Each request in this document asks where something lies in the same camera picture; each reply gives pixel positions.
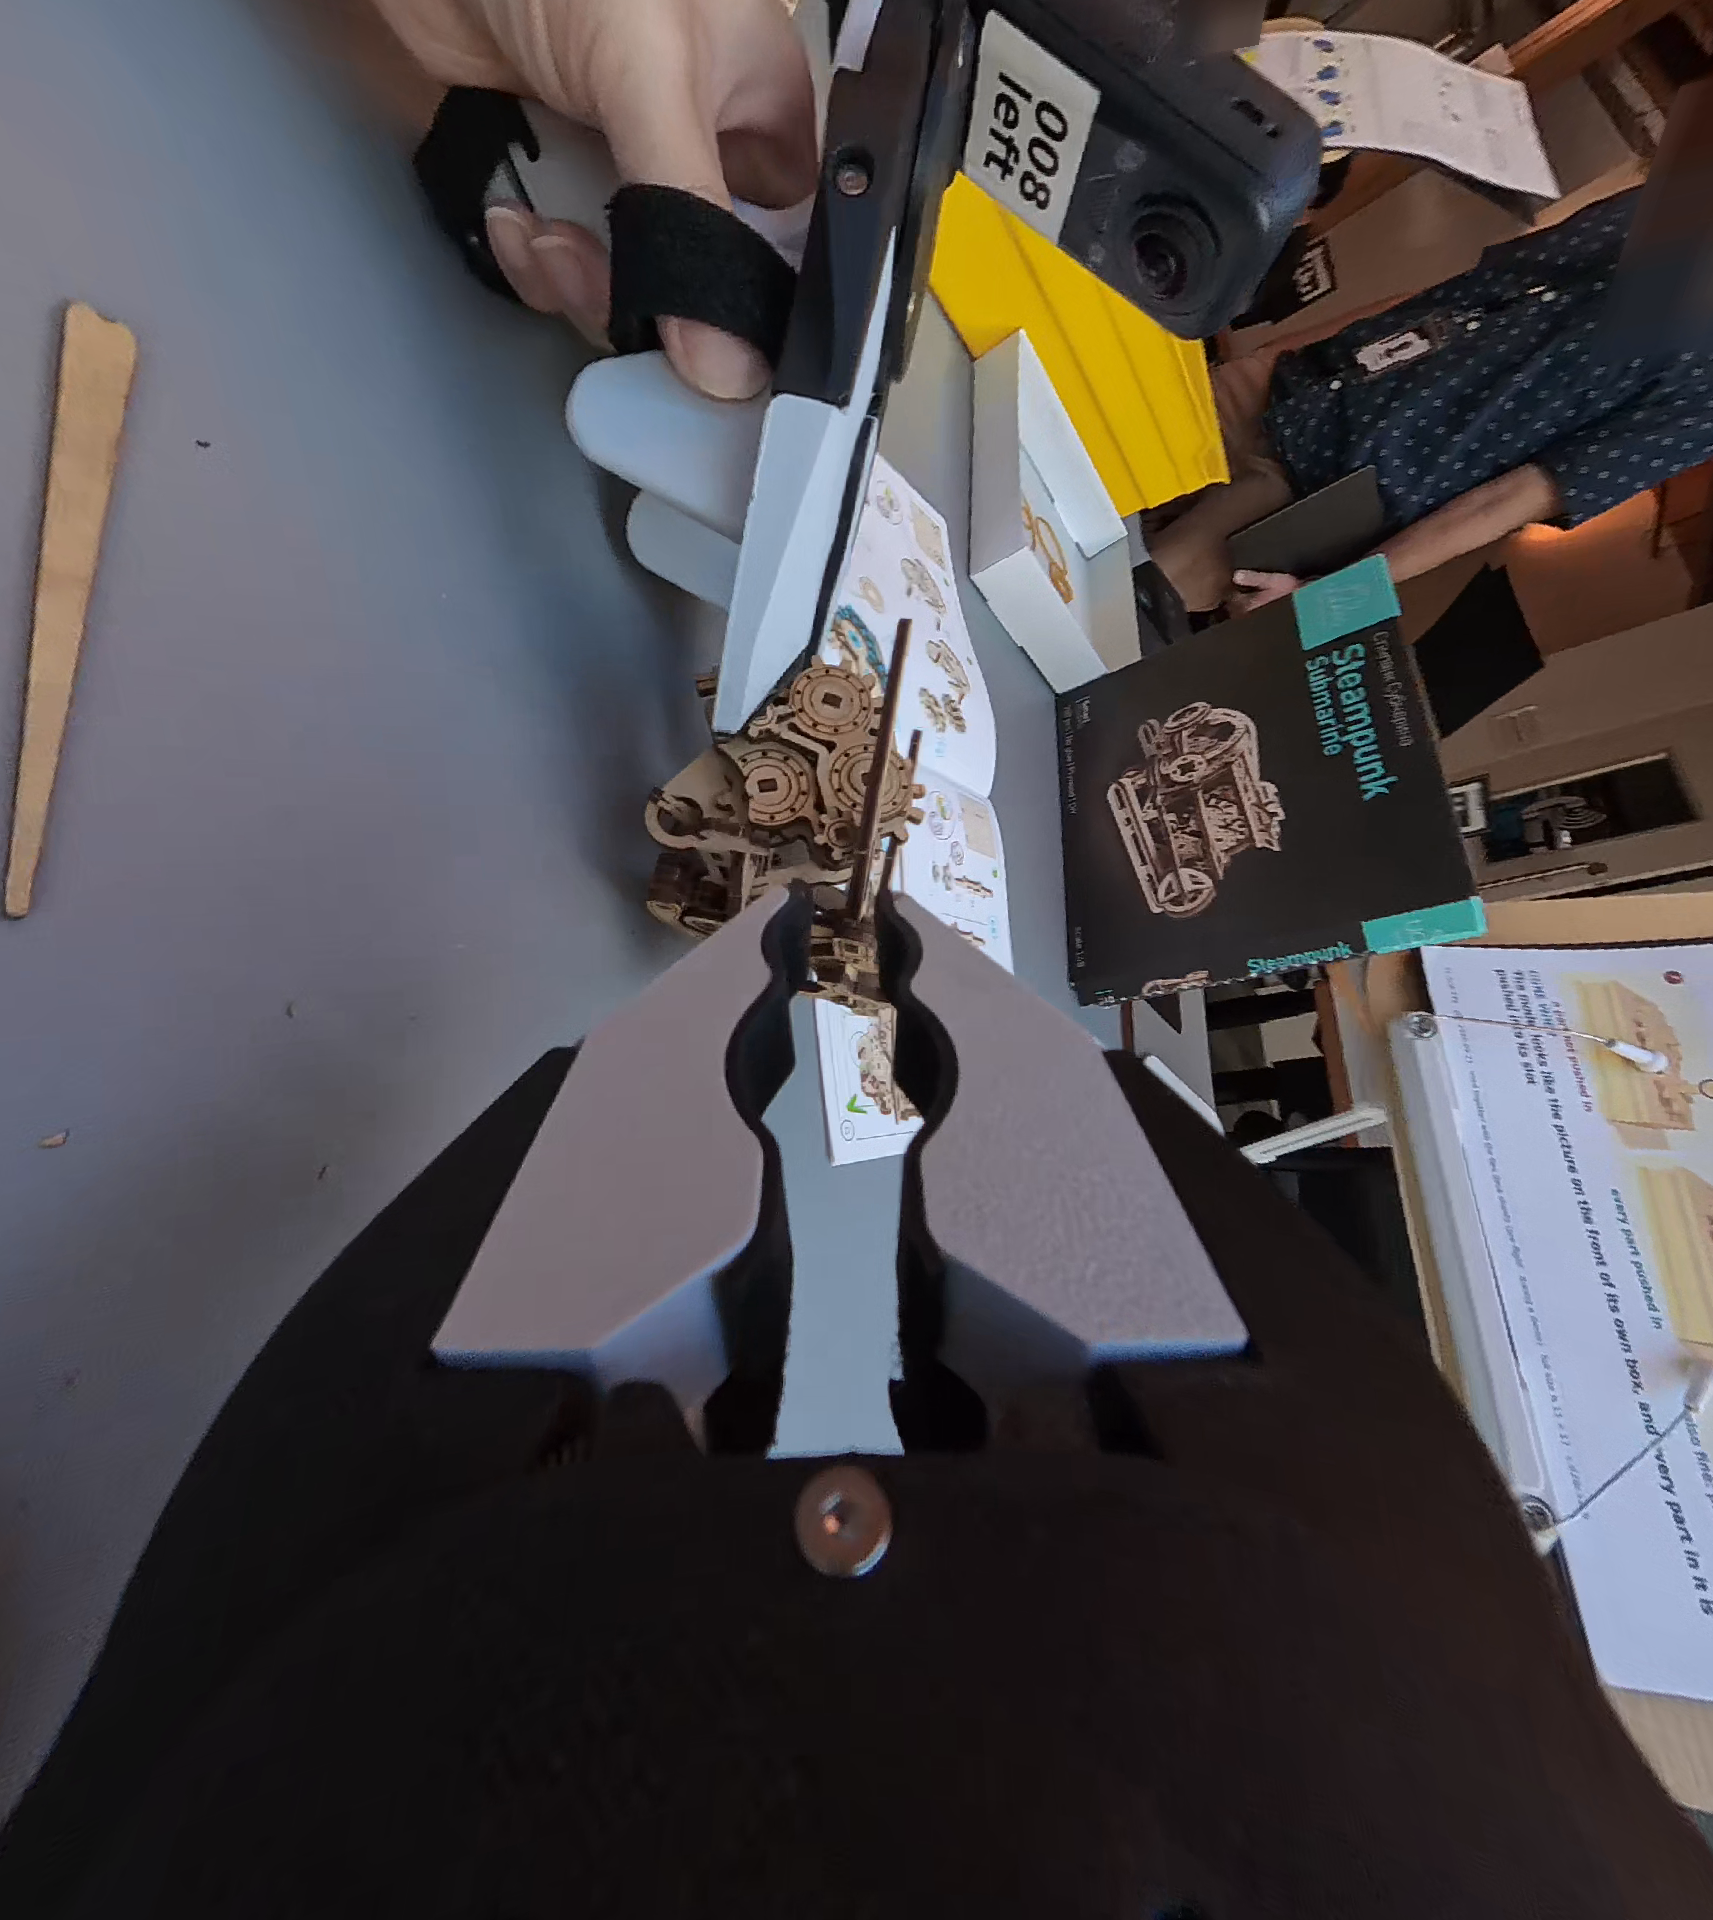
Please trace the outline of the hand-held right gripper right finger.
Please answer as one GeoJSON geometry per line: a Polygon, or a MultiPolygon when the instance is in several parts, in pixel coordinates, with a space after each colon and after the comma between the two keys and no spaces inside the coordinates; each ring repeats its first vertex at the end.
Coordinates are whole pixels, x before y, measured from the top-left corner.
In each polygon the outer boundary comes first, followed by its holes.
{"type": "Polygon", "coordinates": [[[892,1069],[924,1116],[900,1303],[988,1404],[1248,1346],[1198,1229],[1080,1022],[913,898],[877,905],[892,1069]]]}

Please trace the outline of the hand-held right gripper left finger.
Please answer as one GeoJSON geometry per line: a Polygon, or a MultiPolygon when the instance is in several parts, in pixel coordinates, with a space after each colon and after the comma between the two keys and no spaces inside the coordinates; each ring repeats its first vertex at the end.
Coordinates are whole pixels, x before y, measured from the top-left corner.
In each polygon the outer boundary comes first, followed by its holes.
{"type": "Polygon", "coordinates": [[[816,905],[763,897],[596,1023],[435,1333],[446,1365],[631,1381],[699,1409],[747,1335],[725,1272],[782,1165],[766,1111],[796,1069],[816,905]]]}

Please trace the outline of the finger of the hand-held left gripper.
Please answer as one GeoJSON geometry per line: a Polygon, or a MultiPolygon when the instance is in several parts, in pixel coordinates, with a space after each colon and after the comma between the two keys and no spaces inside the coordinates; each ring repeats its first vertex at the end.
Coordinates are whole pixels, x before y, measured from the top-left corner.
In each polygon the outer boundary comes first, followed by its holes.
{"type": "Polygon", "coordinates": [[[777,396],[766,411],[718,667],[713,725],[721,734],[743,732],[820,638],[820,607],[848,547],[846,506],[874,460],[891,298],[892,251],[870,301],[848,407],[777,396]]]}

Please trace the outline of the wooden gear model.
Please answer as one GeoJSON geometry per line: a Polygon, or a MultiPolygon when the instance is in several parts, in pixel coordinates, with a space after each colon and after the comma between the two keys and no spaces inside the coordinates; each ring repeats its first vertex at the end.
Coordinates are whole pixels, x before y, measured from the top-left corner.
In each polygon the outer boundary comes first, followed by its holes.
{"type": "Polygon", "coordinates": [[[917,748],[895,742],[913,635],[899,620],[885,680],[803,666],[645,805],[660,848],[652,919],[709,937],[756,898],[803,887],[816,915],[803,991],[866,1019],[885,1012],[877,901],[892,851],[924,821],[917,748]]]}

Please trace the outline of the black model kit box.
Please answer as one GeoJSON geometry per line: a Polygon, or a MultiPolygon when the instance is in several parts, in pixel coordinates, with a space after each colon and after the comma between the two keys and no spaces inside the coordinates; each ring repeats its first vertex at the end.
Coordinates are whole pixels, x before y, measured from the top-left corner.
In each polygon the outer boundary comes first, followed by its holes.
{"type": "Polygon", "coordinates": [[[1056,770],[1084,1004],[1484,929],[1379,556],[1059,693],[1056,770]]]}

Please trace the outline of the person's left hand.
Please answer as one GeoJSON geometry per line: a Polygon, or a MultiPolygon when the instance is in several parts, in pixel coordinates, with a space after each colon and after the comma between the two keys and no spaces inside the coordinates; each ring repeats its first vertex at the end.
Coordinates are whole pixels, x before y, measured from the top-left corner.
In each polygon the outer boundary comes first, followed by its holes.
{"type": "MultiPolygon", "coordinates": [[[[816,195],[816,81],[786,3],[376,3],[443,85],[538,101],[603,137],[618,184],[681,188],[732,211],[816,195]]],[[[606,344],[610,247],[522,207],[485,216],[493,261],[532,312],[606,344]]],[[[756,399],[770,361],[699,319],[660,319],[686,387],[756,399]]]]}

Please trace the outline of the assembly instruction booklet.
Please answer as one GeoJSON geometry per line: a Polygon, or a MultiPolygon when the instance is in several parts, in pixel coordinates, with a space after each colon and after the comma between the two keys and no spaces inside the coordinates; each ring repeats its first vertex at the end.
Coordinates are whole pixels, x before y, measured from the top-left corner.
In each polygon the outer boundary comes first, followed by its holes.
{"type": "MultiPolygon", "coordinates": [[[[991,805],[994,707],[959,604],[949,525],[885,457],[874,457],[817,660],[860,666],[878,682],[900,620],[913,627],[913,645],[895,742],[906,752],[920,734],[916,776],[925,794],[924,821],[900,833],[892,890],[1013,970],[1007,855],[991,805]]],[[[905,1154],[920,1116],[891,1073],[892,1015],[820,998],[816,1047],[830,1160],[905,1154]]]]}

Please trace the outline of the white cardboard box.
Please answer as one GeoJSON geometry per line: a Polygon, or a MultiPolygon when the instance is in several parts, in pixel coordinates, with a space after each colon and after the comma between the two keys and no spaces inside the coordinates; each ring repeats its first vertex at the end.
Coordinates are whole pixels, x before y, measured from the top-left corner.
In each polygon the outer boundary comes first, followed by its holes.
{"type": "Polygon", "coordinates": [[[1141,660],[1126,522],[1024,332],[974,365],[969,577],[1053,689],[1141,660]],[[1059,600],[1030,547],[1024,499],[1087,560],[1076,607],[1059,600]]]}

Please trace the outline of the yellow box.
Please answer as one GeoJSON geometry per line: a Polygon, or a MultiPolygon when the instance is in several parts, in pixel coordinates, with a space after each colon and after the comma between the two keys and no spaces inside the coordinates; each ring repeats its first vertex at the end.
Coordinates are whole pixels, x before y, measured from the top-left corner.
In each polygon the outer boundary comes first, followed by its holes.
{"type": "Polygon", "coordinates": [[[974,360],[1027,335],[1117,515],[1229,479],[1205,344],[1170,337],[969,179],[944,195],[932,291],[974,360]]]}

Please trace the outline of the pile of tan rubber bands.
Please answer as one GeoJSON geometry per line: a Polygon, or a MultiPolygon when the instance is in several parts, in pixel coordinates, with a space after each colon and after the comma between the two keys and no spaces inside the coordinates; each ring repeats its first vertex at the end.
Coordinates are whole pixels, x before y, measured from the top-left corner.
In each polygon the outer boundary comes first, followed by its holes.
{"type": "Polygon", "coordinates": [[[1076,540],[1064,540],[1048,513],[1030,499],[1020,500],[1020,525],[1030,547],[1064,607],[1076,607],[1084,585],[1087,560],[1076,540]]]}

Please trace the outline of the white printed paper sheet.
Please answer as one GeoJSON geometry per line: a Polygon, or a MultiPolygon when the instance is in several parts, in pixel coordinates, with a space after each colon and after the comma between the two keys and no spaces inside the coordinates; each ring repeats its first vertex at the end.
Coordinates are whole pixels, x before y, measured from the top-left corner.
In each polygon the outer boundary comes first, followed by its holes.
{"type": "Polygon", "coordinates": [[[1318,124],[1323,154],[1388,154],[1532,204],[1561,198],[1523,84],[1412,38],[1269,31],[1242,52],[1318,124]]]}

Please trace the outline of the printed instruction sheet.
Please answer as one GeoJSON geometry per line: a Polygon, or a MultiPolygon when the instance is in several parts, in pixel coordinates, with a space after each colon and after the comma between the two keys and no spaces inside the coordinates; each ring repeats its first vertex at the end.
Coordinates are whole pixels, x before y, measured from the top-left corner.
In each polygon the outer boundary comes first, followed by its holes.
{"type": "Polygon", "coordinates": [[[1598,1679],[1713,1704],[1713,944],[1420,969],[1598,1679]]]}

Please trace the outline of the thin wooden stick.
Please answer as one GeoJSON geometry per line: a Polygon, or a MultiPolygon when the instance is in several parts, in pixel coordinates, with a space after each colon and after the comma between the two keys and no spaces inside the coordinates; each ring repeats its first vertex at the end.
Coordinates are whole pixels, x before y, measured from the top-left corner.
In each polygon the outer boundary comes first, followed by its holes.
{"type": "Polygon", "coordinates": [[[12,922],[34,908],[136,368],[140,344],[126,323],[80,301],[63,308],[2,874],[12,922]]]}

